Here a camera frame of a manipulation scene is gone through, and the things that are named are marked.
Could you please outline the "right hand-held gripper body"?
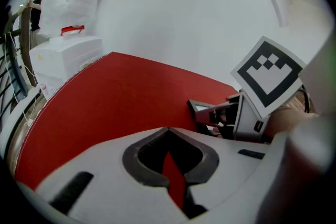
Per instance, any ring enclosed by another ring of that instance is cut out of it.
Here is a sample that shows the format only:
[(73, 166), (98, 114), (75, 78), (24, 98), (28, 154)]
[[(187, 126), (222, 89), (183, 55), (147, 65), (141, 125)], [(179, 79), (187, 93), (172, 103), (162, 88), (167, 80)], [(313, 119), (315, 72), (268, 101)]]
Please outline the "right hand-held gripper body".
[(231, 71), (241, 86), (233, 139), (258, 142), (271, 114), (301, 90), (305, 63), (277, 42), (262, 36)]

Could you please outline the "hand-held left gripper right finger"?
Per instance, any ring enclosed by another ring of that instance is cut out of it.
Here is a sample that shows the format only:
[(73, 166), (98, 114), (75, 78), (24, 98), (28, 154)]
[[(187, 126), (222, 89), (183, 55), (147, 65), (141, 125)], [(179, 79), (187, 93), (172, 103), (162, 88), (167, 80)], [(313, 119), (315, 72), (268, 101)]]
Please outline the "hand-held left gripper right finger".
[(168, 194), (189, 218), (233, 194), (260, 165), (269, 145), (169, 129)]

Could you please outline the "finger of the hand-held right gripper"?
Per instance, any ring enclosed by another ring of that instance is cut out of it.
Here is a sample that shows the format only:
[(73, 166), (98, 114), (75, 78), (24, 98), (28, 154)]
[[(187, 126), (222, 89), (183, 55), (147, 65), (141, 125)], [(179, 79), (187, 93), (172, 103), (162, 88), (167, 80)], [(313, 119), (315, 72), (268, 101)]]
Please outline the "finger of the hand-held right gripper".
[(238, 102), (226, 102), (217, 106), (197, 111), (195, 120), (205, 125), (219, 125), (220, 123), (235, 124), (238, 113)]

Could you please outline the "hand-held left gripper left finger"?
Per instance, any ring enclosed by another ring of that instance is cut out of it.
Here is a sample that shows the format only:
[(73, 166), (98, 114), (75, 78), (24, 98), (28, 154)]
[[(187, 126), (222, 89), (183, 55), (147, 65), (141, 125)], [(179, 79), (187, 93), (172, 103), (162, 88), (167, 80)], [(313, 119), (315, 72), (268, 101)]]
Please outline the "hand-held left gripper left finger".
[(125, 170), (122, 155), (131, 144), (155, 133), (156, 129), (96, 144), (49, 174), (35, 189), (52, 201), (79, 172), (92, 180), (70, 209), (78, 221), (187, 221), (164, 187), (137, 182)]

